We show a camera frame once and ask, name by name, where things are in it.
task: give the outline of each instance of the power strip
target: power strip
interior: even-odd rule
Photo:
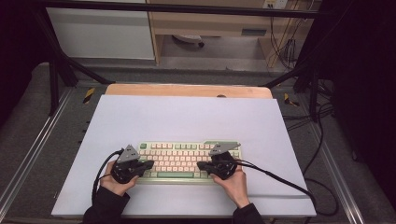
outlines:
[[[262,8],[284,9],[288,0],[265,0]]]

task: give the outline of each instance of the metal bar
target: metal bar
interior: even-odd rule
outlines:
[[[46,144],[47,139],[49,138],[53,128],[55,127],[55,124],[57,123],[59,117],[62,115],[62,112],[64,111],[64,108],[72,91],[73,88],[68,88],[63,93],[60,99],[60,105],[58,109],[55,111],[52,117],[49,117],[47,119],[46,123],[44,124],[43,128],[41,129],[34,143],[30,147],[25,158],[23,159],[17,172],[8,183],[6,190],[3,192],[0,198],[0,223],[6,216],[9,207],[11,206],[19,190],[21,189],[23,182],[25,181],[26,177],[29,175],[30,170],[35,164],[35,161],[37,160],[41,149]]]
[[[308,115],[309,108],[306,97],[302,94],[297,94],[297,97],[305,114]],[[320,128],[318,124],[314,122],[310,122],[310,125],[312,130],[314,131],[317,141],[319,141]],[[332,179],[332,183],[334,184],[335,190],[337,191],[340,202],[344,206],[344,210],[346,212],[346,216],[349,219],[349,222],[353,224],[363,224],[364,220],[361,215],[361,211],[359,210],[359,207],[356,205],[352,193],[350,192],[349,187],[347,186],[347,182],[345,181],[340,169],[338,168],[337,162],[332,156],[332,153],[330,152],[329,146],[327,145],[325,139],[323,139],[322,142],[322,147],[320,149],[320,156],[322,157],[323,162],[326,165],[330,178]]]
[[[165,4],[142,4],[120,2],[95,2],[95,1],[72,1],[72,0],[35,0],[43,7],[117,10],[117,11],[151,11],[151,12],[176,12],[176,13],[201,13],[240,16],[263,16],[317,19],[335,16],[331,12],[284,10],[250,7],[209,7],[190,5],[165,5]]]

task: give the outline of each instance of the white table surface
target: white table surface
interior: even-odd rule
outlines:
[[[103,95],[52,210],[82,217],[104,160],[142,141],[237,140],[242,159],[306,185],[276,100],[253,98]],[[245,167],[249,199],[266,217],[307,217],[316,212],[300,191]],[[220,186],[137,185],[125,217],[230,217],[235,205]]]

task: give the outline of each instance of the floor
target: floor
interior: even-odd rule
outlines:
[[[135,62],[101,67],[95,61],[92,70],[103,77],[121,82],[157,82],[157,83],[191,83],[191,84],[224,84],[249,85],[264,84],[274,77],[284,74],[288,69],[279,63],[275,68],[266,65],[259,51],[255,38],[204,37],[205,46],[201,49],[192,44],[175,40],[171,36],[165,38],[163,59],[160,65]],[[31,146],[36,144],[39,153],[35,162],[28,167],[29,175],[22,184],[14,189],[17,195],[11,199],[12,204],[3,207],[6,211],[5,223],[77,223],[75,220],[62,220],[50,215],[55,203],[56,194],[62,188],[68,169],[76,155],[84,130],[89,126],[95,106],[106,87],[92,84],[92,81],[78,74],[81,81],[71,90],[71,98],[64,108],[57,124],[50,130],[48,139],[43,145],[35,143],[41,128],[48,120],[50,111],[50,90],[48,86],[48,68],[43,65],[34,71],[34,78],[15,108],[13,115],[0,129],[0,160],[10,161],[3,165],[0,175],[0,191],[6,192],[12,176],[18,172],[25,155],[31,153]],[[294,94],[292,84],[294,79],[285,81],[272,89],[279,102],[283,115],[301,116],[305,114],[303,107],[305,94]],[[83,104],[87,89],[95,86],[95,94],[88,104]],[[291,103],[285,104],[285,93]],[[327,102],[326,97],[319,96],[319,103]],[[287,121],[287,127],[299,124],[299,121]],[[333,155],[336,168],[345,181],[350,198],[338,191],[340,179],[333,178],[332,169],[326,162],[326,153],[320,153],[314,160],[306,177],[314,178],[324,183],[336,195],[340,208],[333,216],[318,215],[311,219],[312,223],[396,223],[396,213],[389,205],[386,197],[364,163],[355,162],[347,140],[339,128],[336,118],[323,118],[324,144]],[[308,164],[318,145],[318,126],[306,123],[302,127],[290,130],[290,140],[302,169]],[[335,203],[332,195],[326,189],[308,181],[307,185],[318,195],[318,210],[331,212]],[[353,220],[345,201],[355,204],[360,219]],[[276,223],[302,223],[301,220],[280,219]]]

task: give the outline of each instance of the gray carpet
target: gray carpet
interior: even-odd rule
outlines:
[[[256,86],[271,80],[268,74],[235,71],[193,71],[193,70],[165,70],[165,69],[96,69],[101,76],[124,82],[155,82],[155,83],[191,83],[191,84],[223,84]],[[283,92],[294,97],[291,90],[292,80],[273,90],[273,95],[279,101],[283,115],[303,115],[300,106],[286,105]],[[31,217],[54,218],[50,215],[55,204],[56,192],[62,188],[73,160],[78,152],[79,142],[84,137],[83,130],[89,127],[99,97],[106,87],[97,87],[87,105],[82,103],[88,86],[74,89],[63,115],[52,131],[47,144],[44,146],[31,173],[24,182],[18,196],[7,213],[7,218]],[[36,135],[50,111],[50,94],[48,91],[48,70],[37,67],[34,72],[29,91],[23,96],[15,113],[0,131],[0,156],[3,166],[0,175],[0,189],[4,189],[15,169],[18,168],[24,155],[33,144]],[[358,204],[363,218],[367,223],[396,223],[396,215],[379,186],[370,174],[365,164],[351,159],[350,149],[342,134],[337,121],[333,117],[323,120],[324,134],[331,146],[332,154],[336,158],[352,194]],[[317,141],[309,125],[290,131],[296,157],[302,169],[317,148]],[[316,179],[333,190],[326,167],[318,156],[306,177]],[[318,201],[318,210],[331,212],[334,202],[331,194],[316,184],[307,183]],[[276,223],[301,223],[301,221],[280,219]],[[317,216],[312,223],[348,223],[347,215],[340,204],[340,210],[332,217]]]

